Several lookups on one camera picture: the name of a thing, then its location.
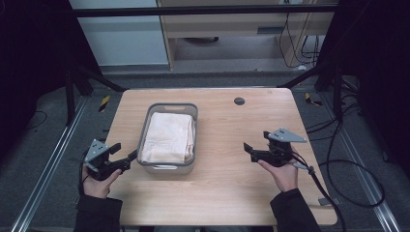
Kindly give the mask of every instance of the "white wall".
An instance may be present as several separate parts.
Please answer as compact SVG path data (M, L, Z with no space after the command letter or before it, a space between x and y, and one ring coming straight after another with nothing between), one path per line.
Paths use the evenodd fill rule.
M73 9L156 7L155 0L70 0ZM158 16L78 19L100 66L167 65Z

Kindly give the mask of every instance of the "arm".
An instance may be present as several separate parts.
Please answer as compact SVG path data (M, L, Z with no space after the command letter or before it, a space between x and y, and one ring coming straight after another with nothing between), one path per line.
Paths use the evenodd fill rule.
M298 189L298 169L292 163L282 167L273 167L263 160L259 160L258 163L272 174L281 191L271 201L271 207L278 222L278 232L320 231L308 204Z
M87 168L82 168L84 194L80 195L76 205L77 215L74 232L119 231L120 214L123 202L107 198L110 185L121 174L117 170L104 181L96 181L88 176Z

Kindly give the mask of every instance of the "wooden tabletop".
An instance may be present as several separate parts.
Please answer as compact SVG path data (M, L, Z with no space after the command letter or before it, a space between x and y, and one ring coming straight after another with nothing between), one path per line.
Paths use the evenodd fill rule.
M236 98L245 104L234 103ZM157 102L190 102L198 108L196 159L187 175L149 174L136 161L111 186L109 197L124 201L124 225L275 225L270 201L279 193L274 179L250 162L244 142L267 150L263 131L284 127L308 138L292 93L279 88L149 89L126 91L107 145L122 149L111 160L136 149L148 108ZM293 143L323 184L310 143ZM306 171L299 189L319 224L337 221L332 207Z

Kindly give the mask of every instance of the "folded white towel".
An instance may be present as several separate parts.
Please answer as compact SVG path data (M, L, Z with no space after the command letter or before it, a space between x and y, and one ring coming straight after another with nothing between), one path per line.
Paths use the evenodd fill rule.
M156 112L145 136L141 160L184 163L193 154L193 135L190 115Z

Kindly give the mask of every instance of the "black sleeve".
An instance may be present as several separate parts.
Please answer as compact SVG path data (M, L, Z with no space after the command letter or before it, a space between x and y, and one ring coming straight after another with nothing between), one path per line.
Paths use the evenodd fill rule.
M282 192L271 201L278 232L320 231L301 192L296 188Z
M76 205L74 232L118 232L122 206L121 200L81 195Z

